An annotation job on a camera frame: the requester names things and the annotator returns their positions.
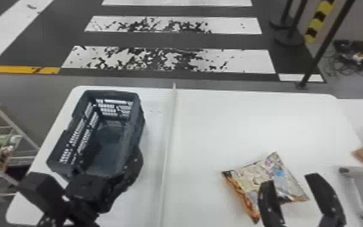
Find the white painted stripe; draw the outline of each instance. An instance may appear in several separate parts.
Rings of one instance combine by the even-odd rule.
[[[20,0],[0,15],[0,55],[53,0]]]
[[[291,82],[299,82],[304,77],[304,74],[279,74],[280,81],[291,81]],[[312,74],[309,78],[309,82],[320,82],[323,83],[324,79],[319,74]]]
[[[256,18],[94,16],[85,31],[262,34]]]
[[[267,50],[75,46],[62,68],[274,74]]]
[[[251,0],[103,0],[103,5],[252,6]]]

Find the yellow line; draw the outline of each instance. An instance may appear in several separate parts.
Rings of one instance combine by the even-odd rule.
[[[328,15],[333,9],[333,4],[327,1],[323,1],[319,4],[317,11],[323,12],[325,15]]]
[[[312,42],[314,42],[315,41],[315,37],[312,37],[312,36],[310,36],[310,35],[305,35],[305,41],[307,42],[307,43],[312,43]]]
[[[322,28],[322,25],[324,25],[324,22],[322,22],[318,19],[313,19],[311,21],[311,23],[309,23],[308,28],[313,28],[313,29],[319,31]]]
[[[35,66],[4,66],[0,65],[0,73],[14,74],[58,74],[57,67],[35,67]]]

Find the black pole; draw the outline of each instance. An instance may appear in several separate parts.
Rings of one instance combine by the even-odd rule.
[[[282,18],[280,19],[280,22],[284,24],[287,20],[288,13],[290,12],[291,6],[292,6],[293,0],[287,0],[286,6],[284,7]]]
[[[330,29],[328,35],[326,36],[324,42],[322,43],[320,49],[317,52],[317,55],[313,59],[313,62],[311,64],[311,67],[307,71],[307,73],[304,75],[303,80],[300,83],[296,84],[297,89],[304,89],[307,85],[307,82],[309,78],[311,77],[311,74],[314,72],[315,68],[318,66],[318,63],[320,62],[321,58],[324,56],[326,49],[329,47],[329,44],[332,42],[333,38],[336,35],[336,32],[338,31],[339,27],[342,25],[343,20],[349,13],[350,9],[352,8],[353,3],[355,3],[356,0],[347,0],[339,13],[339,16],[337,17],[336,21],[333,23],[332,28]]]
[[[308,0],[301,0],[297,12],[295,13],[294,21],[288,31],[280,30],[274,33],[274,40],[278,44],[283,46],[300,46],[304,44],[304,36],[297,31],[297,27],[307,3]]]
[[[288,31],[287,37],[292,38],[294,35],[294,32],[297,30],[298,24],[300,23],[301,16],[304,13],[304,9],[307,6],[308,0],[301,0],[300,6],[298,6],[298,10],[294,16],[294,22],[292,23],[292,26],[290,30]]]
[[[286,5],[283,11],[280,10],[281,5],[275,4],[274,10],[271,10],[269,23],[270,26],[275,29],[288,29],[292,25],[292,18],[289,16],[289,12],[294,0],[286,0]]]

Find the black plastic basket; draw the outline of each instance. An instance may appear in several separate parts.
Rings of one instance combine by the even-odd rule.
[[[86,91],[46,163],[66,179],[79,173],[120,176],[144,124],[138,94]]]

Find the stanchion base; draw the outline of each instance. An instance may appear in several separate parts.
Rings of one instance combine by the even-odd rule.
[[[287,16],[286,21],[282,22],[282,12],[276,10],[270,14],[269,24],[274,29],[289,29],[292,26],[292,18]]]
[[[304,37],[295,31],[291,38],[287,37],[288,30],[280,30],[274,33],[274,40],[283,46],[300,46],[304,44]]]
[[[301,86],[301,82],[295,82],[294,84],[295,84],[295,88],[296,88],[297,90],[301,90],[301,91],[308,91],[308,87],[307,87],[307,85],[305,85],[305,86]]]

